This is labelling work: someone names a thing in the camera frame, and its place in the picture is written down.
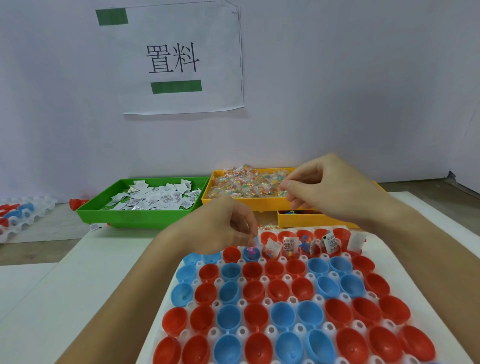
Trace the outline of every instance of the pile of candy packets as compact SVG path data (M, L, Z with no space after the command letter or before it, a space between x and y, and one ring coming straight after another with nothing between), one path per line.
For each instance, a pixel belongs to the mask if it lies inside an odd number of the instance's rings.
M127 192L113 196L103 210L188 210L201 193L198 188L191 189L192 182L188 180L159 187L133 181Z
M223 170L222 176L214 178L214 183L208 191L208 198L225 195L233 198L285 197L287 192L280 191L278 185L288 174L287 170L258 173L248 165L226 169Z

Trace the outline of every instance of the green plastic bin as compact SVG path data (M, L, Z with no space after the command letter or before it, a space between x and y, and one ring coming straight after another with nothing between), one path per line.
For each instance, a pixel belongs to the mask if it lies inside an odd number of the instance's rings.
M119 180L77 209L78 216L83 222L108 222L115 228L164 229L168 225L180 220L202 205L202 195L210 177L172 177L172 178L134 178ZM126 192L133 181L145 180L150 186L165 186L167 183L180 183L181 180L192 182L192 191L199 188L201 193L188 210L102 210L112 200L112 196Z

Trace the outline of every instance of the hand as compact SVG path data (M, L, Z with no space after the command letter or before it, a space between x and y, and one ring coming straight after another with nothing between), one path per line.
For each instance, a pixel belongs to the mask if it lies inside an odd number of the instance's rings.
M182 236L187 253L214 254L227 246L255 246L258 224L250 207L231 197L215 198L170 225Z
M313 207L333 218L363 225L365 230L386 208L396 205L396 199L333 153L302 164L279 189L288 192L292 210Z

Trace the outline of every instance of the person's left hand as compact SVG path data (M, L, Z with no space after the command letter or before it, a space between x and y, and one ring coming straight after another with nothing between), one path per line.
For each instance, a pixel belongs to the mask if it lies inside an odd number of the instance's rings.
M214 254L227 246L255 246L258 225L250 207L231 197L215 198L167 230L182 237L188 253Z

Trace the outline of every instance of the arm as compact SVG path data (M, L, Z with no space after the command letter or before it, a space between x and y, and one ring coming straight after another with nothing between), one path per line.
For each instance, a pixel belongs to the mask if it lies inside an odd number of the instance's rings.
M480 260L476 256L334 154L298 167L280 189L288 191L292 209L314 207L378 235L472 360L480 363L476 339L480 293L474 288L480 279Z
M229 245L254 246L252 210L229 197L215 199L170 225L149 244L120 285L57 364L133 364L182 258Z

